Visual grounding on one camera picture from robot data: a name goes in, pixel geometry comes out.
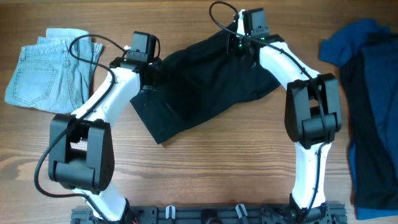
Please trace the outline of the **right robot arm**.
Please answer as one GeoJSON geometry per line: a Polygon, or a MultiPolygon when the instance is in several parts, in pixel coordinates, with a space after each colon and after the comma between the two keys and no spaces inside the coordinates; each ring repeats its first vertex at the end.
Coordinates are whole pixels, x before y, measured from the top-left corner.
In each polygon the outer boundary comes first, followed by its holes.
{"type": "Polygon", "coordinates": [[[305,65],[278,35],[270,35],[262,8],[241,10],[233,34],[238,50],[249,50],[255,63],[271,72],[286,90],[284,124],[294,143],[295,183],[287,205],[264,207],[266,223],[332,223],[344,213],[333,211],[324,194],[326,160],[342,118],[338,80],[305,65]]]}

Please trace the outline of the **black shorts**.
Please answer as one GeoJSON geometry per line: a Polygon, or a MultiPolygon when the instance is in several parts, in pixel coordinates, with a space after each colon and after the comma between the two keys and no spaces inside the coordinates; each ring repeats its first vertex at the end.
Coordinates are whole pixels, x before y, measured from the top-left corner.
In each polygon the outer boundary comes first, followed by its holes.
{"type": "Polygon", "coordinates": [[[259,100],[280,83],[251,57],[226,52],[229,34],[211,37],[164,58],[155,85],[131,104],[158,144],[219,115],[236,103],[259,100]]]}

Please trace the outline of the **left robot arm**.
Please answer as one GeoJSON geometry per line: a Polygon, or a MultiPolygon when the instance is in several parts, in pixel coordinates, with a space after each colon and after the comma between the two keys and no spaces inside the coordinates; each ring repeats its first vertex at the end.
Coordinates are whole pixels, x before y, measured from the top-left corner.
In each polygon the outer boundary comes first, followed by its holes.
{"type": "Polygon", "coordinates": [[[160,40],[135,31],[132,45],[103,67],[108,74],[87,102],[70,115],[53,118],[50,144],[34,173],[40,193],[55,196],[39,184],[40,169],[48,159],[49,179],[70,190],[67,197],[81,197],[90,206],[88,222],[137,223],[128,200],[112,182],[115,160],[111,128],[143,86],[158,84],[158,76],[149,66],[159,62],[159,55],[160,40]]]}

